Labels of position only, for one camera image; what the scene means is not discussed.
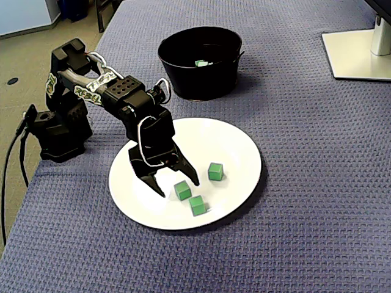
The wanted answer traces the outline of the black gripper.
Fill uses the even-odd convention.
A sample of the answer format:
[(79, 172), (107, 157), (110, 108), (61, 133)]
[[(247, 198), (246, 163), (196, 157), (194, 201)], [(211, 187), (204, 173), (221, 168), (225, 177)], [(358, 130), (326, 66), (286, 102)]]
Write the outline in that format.
[(136, 176), (161, 197), (165, 197), (165, 194), (154, 172), (164, 167), (172, 166), (173, 171), (182, 172), (195, 186), (200, 185), (195, 168), (182, 154), (178, 155), (174, 134), (171, 113), (168, 110), (154, 110), (138, 123), (137, 145), (128, 150)]

